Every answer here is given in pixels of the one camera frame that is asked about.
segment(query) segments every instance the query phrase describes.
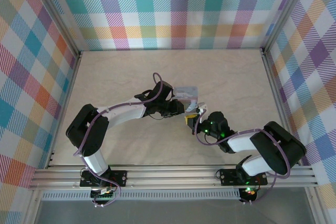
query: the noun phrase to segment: purple cable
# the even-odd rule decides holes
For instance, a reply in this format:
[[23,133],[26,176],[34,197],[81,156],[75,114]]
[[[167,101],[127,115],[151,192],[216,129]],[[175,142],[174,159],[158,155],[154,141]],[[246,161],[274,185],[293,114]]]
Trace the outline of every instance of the purple cable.
[[243,135],[243,134],[247,134],[247,133],[251,133],[251,132],[263,132],[265,135],[267,135],[267,136],[272,140],[272,142],[273,142],[273,143],[276,145],[276,147],[279,149],[279,152],[281,153],[281,155],[282,155],[282,157],[283,157],[283,160],[284,160],[285,163],[286,163],[287,173],[286,173],[285,175],[283,175],[283,176],[279,176],[279,175],[277,175],[276,173],[275,173],[275,174],[271,174],[271,173],[267,172],[268,175],[274,176],[274,180],[273,180],[273,182],[272,182],[270,188],[266,191],[266,193],[264,193],[259,199],[255,200],[254,202],[261,200],[262,198],[264,198],[266,195],[269,194],[269,192],[270,192],[270,191],[272,190],[272,188],[274,187],[277,178],[286,179],[286,178],[288,178],[288,177],[290,176],[290,164],[289,164],[289,161],[288,161],[287,156],[285,155],[285,152],[283,151],[283,149],[281,148],[281,146],[278,144],[278,142],[274,139],[274,137],[273,137],[271,134],[269,134],[267,131],[265,131],[265,130],[262,130],[262,129],[253,129],[253,130],[247,130],[247,131],[237,132],[237,133],[235,133],[234,135],[231,135],[231,136],[229,136],[229,137],[226,137],[226,138],[224,138],[224,139],[222,139],[222,140],[220,140],[220,141],[218,141],[218,142],[216,142],[216,143],[212,143],[212,144],[206,144],[206,143],[202,142],[202,141],[200,140],[200,138],[198,137],[198,135],[197,135],[197,127],[198,127],[198,124],[199,124],[199,122],[200,122],[200,120],[201,120],[201,117],[205,114],[205,112],[206,112],[206,110],[204,110],[203,113],[199,116],[199,118],[197,119],[196,124],[195,124],[196,138],[197,138],[197,140],[198,140],[201,144],[203,144],[203,145],[207,145],[207,146],[218,145],[218,144],[220,144],[220,143],[222,143],[222,142],[224,142],[224,141],[226,141],[226,140],[229,140],[230,138],[233,138],[233,137],[235,137],[235,136],[238,136],[238,135]]
[[[155,84],[157,84],[156,79],[155,79],[155,75],[158,76],[158,78],[160,79],[160,82],[161,82],[161,83],[160,83],[160,89],[159,89],[158,93],[157,93],[153,98],[151,98],[151,99],[149,99],[149,100],[146,100],[146,101],[143,101],[143,102],[120,103],[120,104],[111,106],[111,107],[109,107],[109,108],[103,110],[102,112],[100,112],[100,113],[99,113],[98,115],[96,115],[96,116],[93,118],[93,120],[91,121],[91,123],[90,123],[88,129],[86,130],[86,133],[85,133],[85,135],[84,135],[84,138],[83,138],[83,140],[82,140],[82,142],[81,142],[81,144],[80,144],[78,150],[74,153],[74,156],[77,156],[78,154],[80,154],[80,152],[81,152],[81,150],[82,150],[83,146],[85,145],[85,142],[86,142],[86,140],[87,140],[87,138],[88,138],[88,135],[89,135],[89,133],[90,133],[90,130],[91,130],[91,128],[92,128],[94,122],[98,119],[98,117],[100,117],[101,115],[103,115],[103,114],[106,113],[107,111],[113,110],[113,109],[115,109],[115,108],[119,108],[119,107],[122,107],[122,106],[140,105],[140,104],[144,104],[144,103],[147,103],[147,102],[154,101],[156,98],[158,98],[158,96],[160,95],[160,93],[161,93],[161,91],[162,91],[162,88],[163,88],[163,82],[162,82],[162,78],[161,78],[161,76],[160,76],[158,73],[155,72],[155,73],[153,73],[153,79],[154,79]],[[95,172],[88,166],[88,164],[86,163],[85,159],[84,159],[82,156],[81,156],[81,158],[82,158],[82,160],[83,160],[83,163],[84,163],[85,166],[88,168],[88,170],[90,171],[90,173],[93,174],[93,176],[95,176],[96,178],[102,179],[102,180],[104,180],[104,181],[106,181],[106,182],[108,182],[108,183],[111,183],[111,184],[115,185],[115,186],[119,189],[119,193],[118,193],[118,195],[117,195],[113,200],[111,200],[111,201],[107,202],[106,204],[104,204],[104,206],[108,206],[109,204],[115,202],[115,200],[116,200],[117,198],[119,198],[120,195],[121,195],[121,187],[118,185],[118,183],[113,182],[113,181],[111,181],[111,180],[109,180],[109,179],[103,178],[103,177],[99,176],[98,174],[96,174],[96,173],[95,173]],[[93,203],[94,203],[96,206],[102,207],[102,205],[96,203],[96,200],[95,200],[95,199],[93,199]]]

